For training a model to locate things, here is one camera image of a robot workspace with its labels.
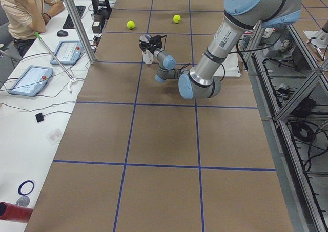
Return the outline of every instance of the beige shirt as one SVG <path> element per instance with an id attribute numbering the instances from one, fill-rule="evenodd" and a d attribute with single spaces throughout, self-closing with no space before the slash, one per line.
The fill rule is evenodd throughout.
<path id="1" fill-rule="evenodd" d="M 45 3 L 50 6 L 58 0 L 35 0 L 40 14 L 44 12 Z M 28 27 L 32 23 L 32 16 L 15 0 L 1 0 L 1 6 L 9 20 L 9 33 L 16 39 L 35 39 L 34 31 Z"/>

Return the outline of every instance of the computer mouse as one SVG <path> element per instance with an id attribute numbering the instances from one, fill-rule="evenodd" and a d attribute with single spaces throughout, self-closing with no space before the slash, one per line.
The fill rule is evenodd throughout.
<path id="1" fill-rule="evenodd" d="M 57 32 L 57 36 L 68 36 L 68 32 L 64 30 L 59 30 Z"/>

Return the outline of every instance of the tablet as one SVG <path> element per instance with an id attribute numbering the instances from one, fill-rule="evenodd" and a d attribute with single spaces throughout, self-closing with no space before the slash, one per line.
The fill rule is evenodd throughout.
<path id="1" fill-rule="evenodd" d="M 36 96 L 47 84 L 52 73 L 52 68 L 29 66 L 8 90 L 8 93 L 12 95 Z"/>
<path id="2" fill-rule="evenodd" d="M 80 59 L 83 47 L 80 41 L 60 41 L 54 55 L 63 65 L 73 65 Z M 50 64 L 58 65 L 57 60 L 52 58 Z"/>

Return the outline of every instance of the white table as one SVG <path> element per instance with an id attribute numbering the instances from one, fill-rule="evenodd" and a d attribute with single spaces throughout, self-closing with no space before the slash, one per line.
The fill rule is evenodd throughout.
<path id="1" fill-rule="evenodd" d="M 90 1 L 75 1 L 75 4 L 86 5 L 82 22 L 89 40 L 92 40 L 94 36 L 91 29 L 93 23 L 91 19 L 92 12 L 88 11 Z M 69 33 L 67 37 L 56 36 L 57 31 L 62 29 L 66 17 L 67 10 L 54 17 L 46 26 L 46 33 L 41 35 L 44 42 L 53 51 L 61 40 L 78 40 L 75 29 L 67 30 Z M 39 40 L 36 40 L 25 57 L 45 52 L 47 52 L 46 48 Z M 34 56 L 24 59 L 12 72 L 10 78 L 18 78 L 30 65 L 52 67 L 54 74 L 61 74 L 51 78 L 45 88 L 40 92 L 40 95 L 54 96 L 69 81 L 69 78 L 65 72 L 62 72 L 61 67 L 50 65 L 50 59 L 51 55 Z M 83 55 L 72 68 L 75 77 L 85 78 L 89 65 L 87 56 Z M 13 83 L 6 83 L 7 88 L 10 88 Z M 72 85 L 72 94 L 67 89 L 64 89 L 54 98 L 14 96 L 8 94 L 6 91 L 0 91 L 0 102 L 27 110 L 40 109 L 55 103 L 75 101 L 82 85 L 83 81 L 78 81 Z M 0 105 L 0 142 L 2 144 L 0 148 L 0 166 L 2 167 L 0 174 L 0 202 L 15 204 L 18 198 L 21 197 L 17 191 L 19 185 L 26 180 L 32 180 L 35 183 L 35 188 L 28 195 L 31 200 L 28 207 L 34 208 L 53 157 L 57 151 L 61 135 L 70 118 L 70 114 L 67 113 L 54 113 L 46 116 L 43 122 L 37 123 L 35 114 L 39 112 L 47 114 L 55 111 L 71 113 L 74 105 L 75 103 L 68 103 L 35 112 L 25 112 Z M 0 231 L 20 232 L 24 231 L 25 227 L 25 223 L 0 221 Z"/>

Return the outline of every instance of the black box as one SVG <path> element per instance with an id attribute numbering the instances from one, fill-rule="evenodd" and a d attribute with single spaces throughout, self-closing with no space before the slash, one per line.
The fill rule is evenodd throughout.
<path id="1" fill-rule="evenodd" d="M 93 33 L 102 33 L 103 27 L 105 24 L 105 18 L 101 14 L 95 14 L 94 15 L 94 21 L 92 24 L 92 31 Z"/>

